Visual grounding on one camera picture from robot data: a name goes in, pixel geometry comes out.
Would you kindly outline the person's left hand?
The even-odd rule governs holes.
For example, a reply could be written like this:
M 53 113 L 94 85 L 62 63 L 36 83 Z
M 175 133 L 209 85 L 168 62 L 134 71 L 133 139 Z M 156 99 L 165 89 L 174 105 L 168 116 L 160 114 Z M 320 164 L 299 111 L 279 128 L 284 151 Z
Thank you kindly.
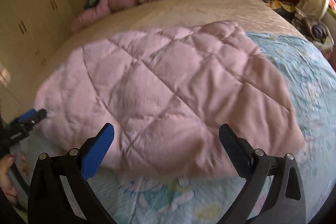
M 19 158 L 21 164 L 18 169 L 23 177 L 27 176 L 26 155 L 23 152 L 9 153 L 1 158 L 1 190 L 5 194 L 7 200 L 15 206 L 24 206 L 23 199 L 19 197 L 17 187 L 14 185 L 14 180 L 9 175 L 10 168 L 14 165 L 15 159 Z

